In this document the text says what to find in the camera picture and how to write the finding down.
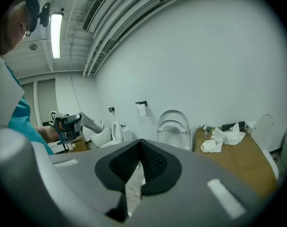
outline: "metal bracket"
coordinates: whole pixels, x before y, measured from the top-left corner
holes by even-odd
[[[137,102],[136,104],[145,104],[146,107],[148,106],[147,101]]]

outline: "ceiling light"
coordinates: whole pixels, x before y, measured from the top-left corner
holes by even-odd
[[[60,30],[62,27],[63,13],[53,13],[51,16],[51,45],[53,58],[60,58]]]

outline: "wooden table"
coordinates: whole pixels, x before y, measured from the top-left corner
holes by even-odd
[[[243,140],[234,146],[223,145],[220,153],[203,153],[200,146],[206,139],[202,129],[196,131],[194,152],[202,154],[247,183],[263,199],[277,189],[277,181],[270,164],[262,151],[246,133]]]

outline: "man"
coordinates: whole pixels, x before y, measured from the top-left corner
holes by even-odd
[[[16,0],[7,9],[0,21],[0,57],[14,49],[17,44],[33,32],[37,25],[40,11],[38,0]],[[20,87],[18,79],[7,67]],[[24,97],[21,98],[9,121],[8,127],[23,133],[30,141],[44,144],[48,154],[53,154],[47,143],[59,140],[59,135],[51,126],[39,127],[30,123],[30,106]]]

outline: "toilet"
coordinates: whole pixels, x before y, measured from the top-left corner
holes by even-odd
[[[178,110],[165,111],[159,118],[157,141],[192,151],[192,134],[186,116]]]
[[[94,133],[90,136],[93,145],[97,148],[100,148],[111,141],[111,130],[107,125],[104,125],[102,120],[100,121],[100,127],[102,128],[101,133]]]
[[[274,162],[268,149],[271,145],[273,133],[274,133],[274,120],[269,114],[265,114],[260,117],[257,121],[246,122],[247,132],[253,140],[256,142],[258,147],[269,162],[276,180],[278,179],[278,167]]]
[[[103,145],[101,148],[123,142],[123,131],[119,122],[114,122],[114,124],[112,125],[112,138],[113,139],[109,143]]]

